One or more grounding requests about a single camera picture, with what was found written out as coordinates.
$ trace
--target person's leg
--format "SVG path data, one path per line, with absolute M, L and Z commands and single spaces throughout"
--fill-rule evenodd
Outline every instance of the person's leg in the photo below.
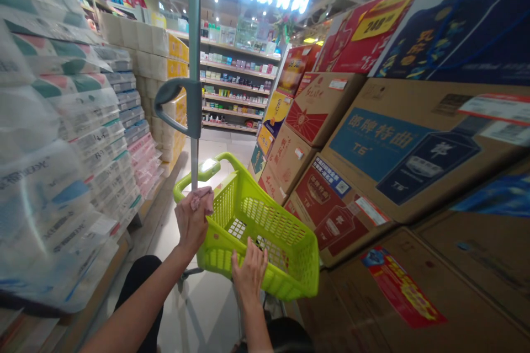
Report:
M 120 297 L 116 303 L 114 311 L 135 293 L 135 291 L 151 276 L 156 269 L 160 266 L 162 261 L 154 255 L 145 255 L 142 258 L 137 259 L 129 270 L 123 287 L 121 288 Z M 160 309 L 158 316 L 156 317 L 153 326 L 149 330 L 149 333 L 144 339 L 144 342 L 138 349 L 141 353 L 155 353 L 156 352 L 156 339 L 158 337 L 158 330 L 160 328 L 160 322 L 162 321 L 162 313 L 164 307 Z

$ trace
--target yellow box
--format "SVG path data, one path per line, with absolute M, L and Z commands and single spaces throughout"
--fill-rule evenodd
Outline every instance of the yellow box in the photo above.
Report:
M 267 113 L 265 113 L 265 117 L 263 118 L 263 127 L 261 129 L 268 130 L 271 136 L 276 138 L 281 126 L 283 125 L 283 122 L 285 121 L 285 117 L 291 108 L 292 103 L 293 99 L 291 97 L 288 97 L 287 95 L 278 91 L 274 91 L 272 93 L 271 102 L 269 104 L 269 108 L 267 109 Z
M 265 159 L 267 159 L 269 156 L 269 152 L 271 151 L 273 143 L 274 137 L 272 136 L 271 132 L 262 126 L 258 135 L 258 145 L 263 151 L 263 156 Z

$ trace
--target price tag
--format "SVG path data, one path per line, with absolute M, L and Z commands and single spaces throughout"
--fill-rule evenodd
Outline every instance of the price tag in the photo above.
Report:
M 348 83 L 348 80 L 346 79 L 335 79 L 330 82 L 329 88 L 335 89 L 337 91 L 343 91 L 346 83 Z
M 383 0 L 366 13 L 352 36 L 352 41 L 386 33 L 411 0 Z
M 458 111 L 492 120 L 530 125 L 530 97 L 520 95 L 477 95 L 463 104 Z

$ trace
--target bar code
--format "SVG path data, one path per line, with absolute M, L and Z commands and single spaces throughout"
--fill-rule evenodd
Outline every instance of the bar code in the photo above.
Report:
M 518 124 L 508 124 L 502 130 L 497 131 L 495 135 L 503 138 L 517 138 L 520 134 L 525 132 L 528 126 L 522 126 Z

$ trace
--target green shopping basket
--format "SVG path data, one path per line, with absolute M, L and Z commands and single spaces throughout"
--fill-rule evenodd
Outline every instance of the green shopping basket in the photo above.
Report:
M 267 248 L 269 252 L 269 264 L 262 284 L 265 292 L 284 301 L 315 296 L 319 286 L 319 250 L 315 234 L 271 199 L 233 155 L 221 153 L 200 166 L 198 164 L 202 124 L 200 0 L 188 0 L 188 4 L 190 78 L 164 83 L 154 103 L 155 113 L 160 119 L 191 138 L 192 171 L 176 184 L 173 190 L 175 201 L 184 198 L 182 191 L 189 184 L 196 189 L 198 180 L 207 182 L 221 169 L 221 160 L 228 160 L 235 171 L 214 189 L 214 213 L 206 217 L 208 233 L 197 253 L 199 268 L 186 270 L 182 279 L 203 270 L 231 279 L 232 251 L 237 251 L 241 266 L 245 259 L 247 237 L 250 236 L 258 247 Z M 169 117 L 162 108 L 163 104 L 178 96 L 182 87 L 186 89 L 187 127 Z
M 206 240 L 197 252 L 201 269 L 232 278 L 232 251 L 243 263 L 247 237 L 261 249 L 267 248 L 269 265 L 262 289 L 282 301 L 312 297 L 319 286 L 319 250 L 315 233 L 271 199 L 252 175 L 230 153 L 221 153 L 199 166 L 198 179 L 207 182 L 221 169 L 221 160 L 234 172 L 214 189 L 214 213 Z M 183 189 L 192 182 L 191 173 L 174 187 L 178 203 Z

